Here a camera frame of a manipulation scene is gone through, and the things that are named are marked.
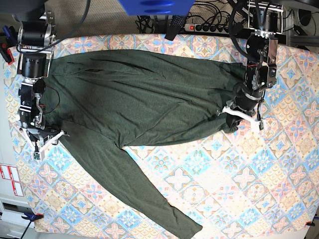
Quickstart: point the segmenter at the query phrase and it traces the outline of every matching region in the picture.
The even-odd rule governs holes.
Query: clamp
[[[24,216],[21,216],[23,219],[26,219],[26,220],[30,220],[31,222],[34,222],[36,220],[39,220],[41,218],[44,218],[44,215],[42,214],[31,214],[31,213],[24,213],[26,215],[26,217]]]

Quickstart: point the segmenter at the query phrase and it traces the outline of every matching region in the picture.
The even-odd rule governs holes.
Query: black plug
[[[218,27],[217,27],[217,30],[218,30],[219,32],[222,32],[223,29],[224,29],[223,26],[218,26]]]
[[[238,22],[233,26],[233,34],[234,35],[237,35],[242,29],[244,29],[244,22],[245,22],[245,20]]]
[[[216,25],[212,25],[209,30],[211,32],[215,32],[217,30],[217,26]]]
[[[201,26],[201,25],[197,25],[197,26],[195,27],[195,29],[196,29],[196,31],[201,31],[201,30],[202,30],[202,26]]]
[[[208,31],[209,30],[209,25],[203,26],[203,31]]]

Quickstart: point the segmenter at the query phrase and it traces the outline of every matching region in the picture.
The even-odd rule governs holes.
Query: blue clamp
[[[14,27],[13,26],[8,27],[5,25],[4,27],[2,27],[2,29],[6,35],[6,39],[8,41],[8,44],[10,45],[10,47],[16,46],[18,44],[18,41],[17,41],[17,33],[16,33]]]
[[[41,218],[44,218],[44,215],[42,215],[42,214],[38,214],[38,215],[36,215],[36,214],[31,214],[31,213],[24,213],[25,215],[26,215],[26,217],[24,217],[24,216],[21,216],[23,219],[26,219],[26,220],[30,220],[31,222],[34,222],[34,221],[36,221],[36,220],[39,220],[39,219],[41,219]]]
[[[119,0],[126,13],[132,15],[186,16],[195,0]]]

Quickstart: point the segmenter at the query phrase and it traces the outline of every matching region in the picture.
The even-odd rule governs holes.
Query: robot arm
[[[55,24],[52,11],[45,7],[47,0],[5,0],[1,12],[13,13],[21,22],[18,34],[20,52],[17,73],[23,76],[19,91],[21,107],[18,112],[18,124],[23,129],[27,141],[34,148],[34,158],[41,159],[44,150],[50,144],[56,144],[65,133],[57,126],[46,124],[45,108],[40,103],[46,89],[43,78],[48,76],[53,59],[53,47],[64,38],[71,36],[82,24],[90,6],[90,0],[79,24],[61,40],[55,41]],[[242,50],[232,33],[233,20],[237,11],[248,3],[249,27],[255,32],[247,41],[246,51]],[[260,105],[265,91],[276,84],[276,58],[278,40],[276,33],[282,32],[283,5],[292,3],[294,7],[319,8],[317,0],[238,0],[229,20],[229,35],[236,49],[248,59],[245,82],[234,88],[234,99],[227,102],[221,113],[227,113],[229,127],[237,126],[246,119],[252,128],[263,129]],[[252,116],[257,107],[257,120]]]
[[[248,38],[246,51],[240,48],[237,40],[232,34],[233,19],[236,12],[248,3],[248,9],[252,17],[249,17],[248,27],[254,33]],[[264,128],[261,120],[260,106],[264,100],[265,91],[272,88],[277,80],[277,47],[276,34],[283,32],[283,4],[286,6],[311,9],[319,8],[317,0],[248,0],[238,1],[234,7],[229,20],[229,34],[236,49],[247,58],[247,69],[245,82],[234,88],[234,99],[227,102],[223,112],[227,113],[227,124],[229,127],[237,126],[243,117],[234,111],[249,116],[246,120],[251,126],[256,125],[252,118],[256,114],[259,130]]]

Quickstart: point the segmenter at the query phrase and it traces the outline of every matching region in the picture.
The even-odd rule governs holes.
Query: long sleeve
[[[134,160],[98,132],[64,122],[70,137],[62,143],[91,176],[115,197],[142,212],[180,239],[190,239],[202,229],[172,207],[148,180]]]

